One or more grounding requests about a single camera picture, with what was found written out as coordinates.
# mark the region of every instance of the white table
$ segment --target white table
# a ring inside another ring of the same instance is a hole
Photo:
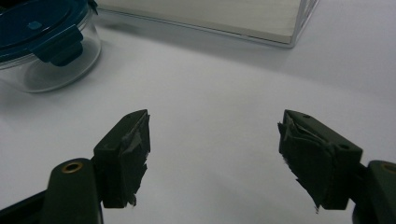
[[[323,0],[295,49],[111,15],[103,51],[71,86],[0,89],[0,208],[46,188],[51,169],[90,158],[125,114],[151,115],[137,207],[105,223],[351,223],[320,210],[277,152],[284,109],[309,114],[396,161],[396,3]]]

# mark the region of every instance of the plastic container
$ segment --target plastic container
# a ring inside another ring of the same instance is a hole
[[[25,92],[52,91],[86,74],[101,42],[87,0],[34,0],[0,14],[0,80]]]

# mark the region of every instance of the clear plastic container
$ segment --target clear plastic container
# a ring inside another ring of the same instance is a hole
[[[92,9],[78,24],[83,35],[83,51],[75,60],[65,66],[44,63],[33,53],[0,63],[0,80],[25,92],[43,92],[59,89],[83,77],[96,62],[101,42],[94,24]]]

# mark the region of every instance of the container lid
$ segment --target container lid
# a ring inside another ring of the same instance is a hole
[[[87,0],[30,0],[0,14],[0,63],[33,53],[64,66],[82,53]]]

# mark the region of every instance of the white surface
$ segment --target white surface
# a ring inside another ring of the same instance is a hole
[[[271,41],[291,41],[301,0],[98,0],[100,8]]]
[[[305,112],[396,161],[396,3],[321,1],[298,45],[101,13],[98,64],[44,94],[0,89],[0,207],[47,186],[50,170],[90,158],[125,114],[151,115],[152,152],[137,207],[105,223],[351,223],[320,210],[277,152],[283,110]]]

